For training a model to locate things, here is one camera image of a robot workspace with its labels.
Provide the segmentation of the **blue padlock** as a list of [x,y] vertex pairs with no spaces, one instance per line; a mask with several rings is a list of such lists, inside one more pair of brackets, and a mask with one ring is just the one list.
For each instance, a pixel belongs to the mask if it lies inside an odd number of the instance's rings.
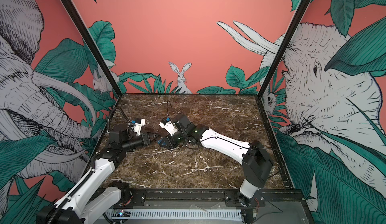
[[162,148],[167,148],[167,143],[165,142],[165,139],[162,138],[160,140],[158,140],[158,145]]

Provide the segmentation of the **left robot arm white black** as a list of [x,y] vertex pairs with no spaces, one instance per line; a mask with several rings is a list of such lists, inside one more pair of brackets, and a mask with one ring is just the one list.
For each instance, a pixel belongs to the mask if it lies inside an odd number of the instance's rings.
[[38,224],[92,224],[110,207],[125,207],[132,202],[128,183],[112,182],[98,197],[92,198],[104,180],[114,172],[127,152],[149,145],[157,134],[143,132],[138,124],[110,131],[109,143],[91,162],[88,172],[59,201],[43,208],[36,216]]

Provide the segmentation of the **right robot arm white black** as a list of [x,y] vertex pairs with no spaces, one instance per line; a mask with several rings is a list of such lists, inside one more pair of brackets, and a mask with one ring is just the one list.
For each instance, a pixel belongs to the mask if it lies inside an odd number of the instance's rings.
[[260,142],[242,142],[221,135],[205,125],[195,125],[184,114],[165,117],[159,125],[168,132],[159,140],[160,147],[174,149],[182,143],[190,143],[218,151],[241,164],[244,181],[238,199],[243,205],[249,205],[255,193],[265,186],[273,161]]

